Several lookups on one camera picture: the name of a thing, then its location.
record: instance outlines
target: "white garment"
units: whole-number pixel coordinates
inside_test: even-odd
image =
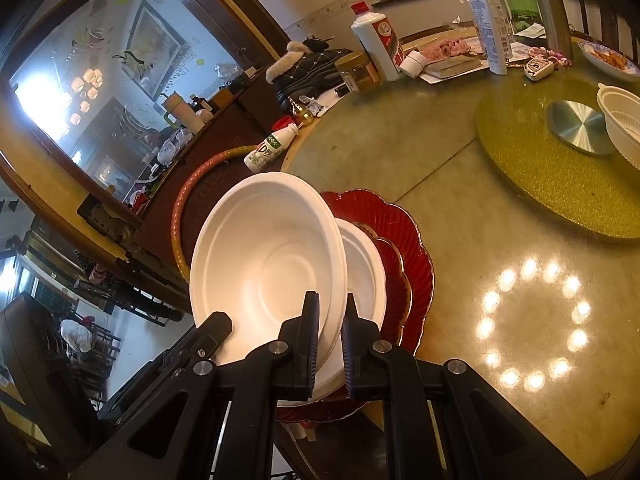
[[[63,339],[76,352],[87,353],[91,349],[91,332],[72,319],[65,319],[60,323],[60,333]]]

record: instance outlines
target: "framed picture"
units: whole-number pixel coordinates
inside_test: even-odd
[[[131,27],[127,50],[145,63],[145,73],[139,78],[123,70],[153,101],[159,97],[164,83],[174,70],[174,61],[186,41],[149,4],[142,0]]]

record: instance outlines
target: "blue and white plate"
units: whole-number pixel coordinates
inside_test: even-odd
[[[596,66],[604,73],[607,73],[612,77],[622,79],[624,81],[640,81],[640,69],[626,57],[626,67],[624,70],[620,70],[619,68],[610,65],[609,63],[601,60],[598,56],[595,55],[595,52],[599,52],[601,54],[612,52],[614,54],[617,54],[618,56],[620,55],[615,50],[611,50],[608,46],[591,43],[591,41],[581,41],[580,43],[578,43],[578,46],[584,53],[584,57],[586,57],[592,65]]]

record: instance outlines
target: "red label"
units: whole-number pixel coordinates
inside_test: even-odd
[[[402,52],[402,47],[400,47],[398,37],[391,27],[388,18],[374,23],[373,27],[376,30],[382,45],[384,45],[385,50],[389,54],[389,57],[394,62],[396,68],[398,68],[404,60],[404,53]]]

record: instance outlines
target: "metal screw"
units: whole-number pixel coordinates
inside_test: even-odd
[[[466,372],[466,365],[460,359],[452,359],[447,363],[447,368],[452,374],[460,375]]]
[[[196,375],[207,375],[213,370],[211,361],[198,361],[193,365],[193,373]]]
[[[269,352],[272,354],[284,354],[287,348],[289,348],[289,345],[286,341],[271,341],[269,343]]]
[[[379,354],[386,354],[393,348],[393,345],[389,341],[378,339],[375,343],[373,343],[373,345],[371,345],[371,347],[375,352],[378,352]]]

